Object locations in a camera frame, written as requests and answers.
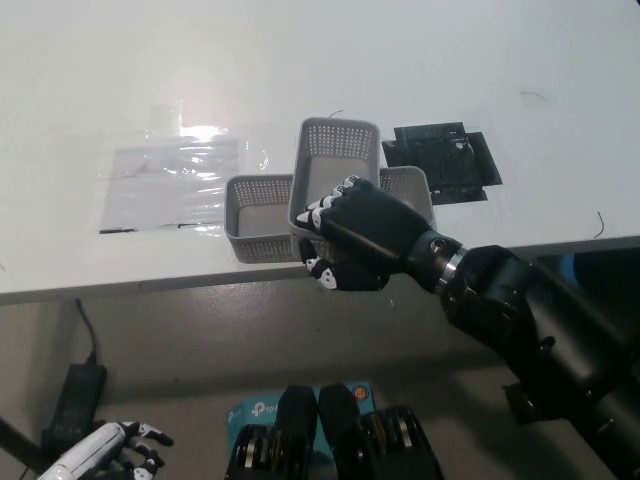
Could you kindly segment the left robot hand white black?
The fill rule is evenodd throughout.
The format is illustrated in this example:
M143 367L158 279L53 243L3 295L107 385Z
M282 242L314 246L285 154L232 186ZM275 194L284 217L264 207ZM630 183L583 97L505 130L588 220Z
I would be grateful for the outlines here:
M174 445L171 437L147 423L104 423L59 457L39 479L153 479L165 462L146 440L164 447Z

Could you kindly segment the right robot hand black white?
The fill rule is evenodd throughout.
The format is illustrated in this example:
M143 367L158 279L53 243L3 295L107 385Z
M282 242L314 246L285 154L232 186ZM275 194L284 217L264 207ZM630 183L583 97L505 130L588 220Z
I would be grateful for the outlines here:
M373 183L350 176L296 217L295 225L322 236L348 258L332 262L308 239L302 261L321 285L337 291L378 291L398 273L436 293L453 279L466 254L462 244Z

